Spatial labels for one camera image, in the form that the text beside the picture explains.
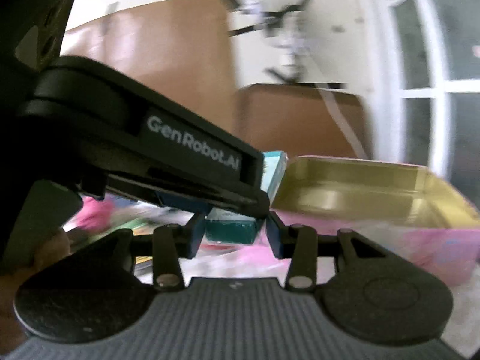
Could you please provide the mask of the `teal small box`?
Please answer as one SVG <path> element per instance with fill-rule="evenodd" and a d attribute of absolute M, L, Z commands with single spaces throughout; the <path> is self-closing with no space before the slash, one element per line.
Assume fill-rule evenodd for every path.
<path fill-rule="evenodd" d="M 268 199 L 241 209 L 214 208 L 205 223 L 209 242 L 226 245 L 252 245 L 264 223 L 264 213 L 270 208 L 287 169 L 285 151 L 264 152 L 264 167 L 260 189 Z"/>

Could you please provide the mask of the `pink plush item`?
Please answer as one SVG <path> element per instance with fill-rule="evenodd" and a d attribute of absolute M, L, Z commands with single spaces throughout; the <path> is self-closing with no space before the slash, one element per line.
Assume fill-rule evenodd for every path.
<path fill-rule="evenodd" d="M 114 203 L 111 199 L 96 200 L 93 197 L 83 197 L 83 207 L 73 218 L 75 228 L 88 233 L 102 233 L 111 226 Z"/>

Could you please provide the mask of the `pink gold storage box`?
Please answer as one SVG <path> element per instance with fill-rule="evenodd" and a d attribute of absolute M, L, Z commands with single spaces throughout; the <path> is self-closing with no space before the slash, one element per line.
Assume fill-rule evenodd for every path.
<path fill-rule="evenodd" d="M 449 286 L 469 281 L 479 258 L 479 210 L 424 166 L 298 157 L 272 208 L 320 234 L 351 228 Z"/>

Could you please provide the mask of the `brown folding chair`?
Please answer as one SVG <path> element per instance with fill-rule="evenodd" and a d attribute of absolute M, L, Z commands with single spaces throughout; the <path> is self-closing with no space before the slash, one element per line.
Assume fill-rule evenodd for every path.
<path fill-rule="evenodd" d="M 235 133 L 256 149 L 290 158 L 372 158 L 362 99 L 300 85 L 255 84 L 238 93 Z"/>

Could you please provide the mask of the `wooden board panel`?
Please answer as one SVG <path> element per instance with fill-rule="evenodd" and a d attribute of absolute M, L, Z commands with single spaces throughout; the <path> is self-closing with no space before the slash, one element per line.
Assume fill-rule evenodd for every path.
<path fill-rule="evenodd" d="M 221 0 L 166 0 L 73 28 L 62 52 L 104 63 L 233 132 L 237 86 L 228 31 Z"/>

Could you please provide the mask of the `white lamp on wall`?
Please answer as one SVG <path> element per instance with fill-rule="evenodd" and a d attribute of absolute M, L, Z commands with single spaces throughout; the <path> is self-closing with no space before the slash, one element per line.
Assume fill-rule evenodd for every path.
<path fill-rule="evenodd" d="M 281 51 L 282 69 L 267 67 L 264 71 L 287 85 L 297 85 L 303 80 L 306 67 L 303 61 L 308 53 L 305 18 L 313 0 L 298 0 L 278 10 L 266 10 L 264 0 L 222 0 L 231 13 L 250 16 L 254 22 L 229 31 L 231 38 L 247 33 L 261 32 L 270 47 Z"/>

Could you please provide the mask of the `white window frame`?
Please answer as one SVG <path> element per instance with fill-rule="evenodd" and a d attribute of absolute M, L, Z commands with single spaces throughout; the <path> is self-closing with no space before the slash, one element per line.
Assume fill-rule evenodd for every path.
<path fill-rule="evenodd" d="M 479 0 L 364 0 L 374 155 L 479 201 Z"/>

